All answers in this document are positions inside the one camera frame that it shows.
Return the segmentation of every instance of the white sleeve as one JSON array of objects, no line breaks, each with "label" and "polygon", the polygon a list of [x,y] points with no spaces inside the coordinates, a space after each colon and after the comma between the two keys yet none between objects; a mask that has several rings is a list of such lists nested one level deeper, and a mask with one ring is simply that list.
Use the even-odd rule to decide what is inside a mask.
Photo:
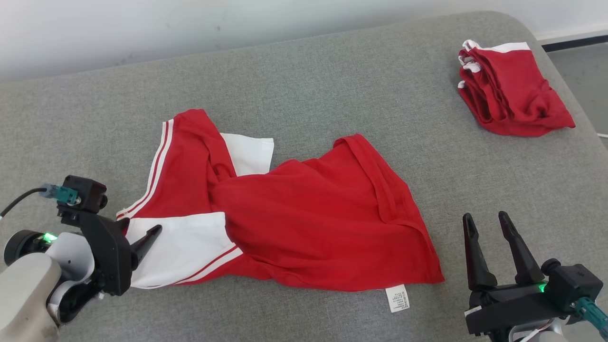
[{"label": "white sleeve", "polygon": [[188,278],[235,247],[226,235],[223,212],[185,217],[132,218],[126,239],[141,239],[148,229],[162,232],[131,275],[131,286],[157,288]]},{"label": "white sleeve", "polygon": [[250,138],[231,133],[220,133],[234,165],[237,176],[259,175],[270,171],[274,140]]}]

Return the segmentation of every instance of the green led light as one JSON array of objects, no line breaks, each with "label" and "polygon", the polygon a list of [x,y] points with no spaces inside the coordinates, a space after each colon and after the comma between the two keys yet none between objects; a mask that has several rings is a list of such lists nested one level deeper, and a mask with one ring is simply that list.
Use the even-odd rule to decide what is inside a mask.
[{"label": "green led light", "polygon": [[46,233],[45,235],[42,236],[42,239],[44,241],[46,241],[47,243],[51,243],[51,242],[53,242],[53,241],[55,241],[57,239],[57,236],[54,236],[53,234],[51,234],[51,233],[48,232],[48,233]]}]

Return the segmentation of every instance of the cable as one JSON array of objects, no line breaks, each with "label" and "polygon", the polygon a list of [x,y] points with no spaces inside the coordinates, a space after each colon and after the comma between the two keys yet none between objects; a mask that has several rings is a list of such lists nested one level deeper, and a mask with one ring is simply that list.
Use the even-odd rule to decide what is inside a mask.
[{"label": "cable", "polygon": [[26,193],[24,193],[23,195],[17,197],[14,201],[12,201],[9,206],[7,206],[2,212],[0,212],[0,220],[2,220],[3,217],[6,216],[6,214],[9,213],[9,211],[11,209],[13,209],[13,207],[15,207],[17,205],[17,203],[21,202],[25,197],[28,197],[31,194],[35,194],[37,192],[45,192],[47,189],[45,187],[37,187],[36,189],[32,189]]},{"label": "cable", "polygon": [[549,322],[543,324],[542,326],[532,330],[532,332],[530,334],[528,334],[528,336],[524,337],[523,339],[521,339],[519,342],[528,342],[530,341],[534,336],[536,336],[537,333],[545,330],[546,328],[551,326],[551,323],[553,323],[553,318],[549,319]]}]

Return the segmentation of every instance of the blue connector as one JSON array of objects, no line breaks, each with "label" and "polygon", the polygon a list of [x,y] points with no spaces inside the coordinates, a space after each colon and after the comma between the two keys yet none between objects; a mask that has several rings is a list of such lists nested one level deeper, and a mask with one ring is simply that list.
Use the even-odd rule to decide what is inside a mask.
[{"label": "blue connector", "polygon": [[53,198],[71,206],[80,203],[78,192],[74,189],[54,184],[43,184],[41,187],[46,189],[45,192],[40,192],[40,196],[44,198]]},{"label": "blue connector", "polygon": [[576,312],[599,330],[604,341],[608,341],[608,316],[588,297],[576,303]]}]

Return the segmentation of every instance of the floor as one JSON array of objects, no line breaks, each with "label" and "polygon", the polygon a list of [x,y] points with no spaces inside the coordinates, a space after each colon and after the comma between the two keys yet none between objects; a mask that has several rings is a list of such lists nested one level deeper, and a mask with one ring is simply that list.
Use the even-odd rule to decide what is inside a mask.
[{"label": "floor", "polygon": [[[608,43],[548,53],[598,133],[608,134]],[[608,138],[602,138],[608,148]]]}]

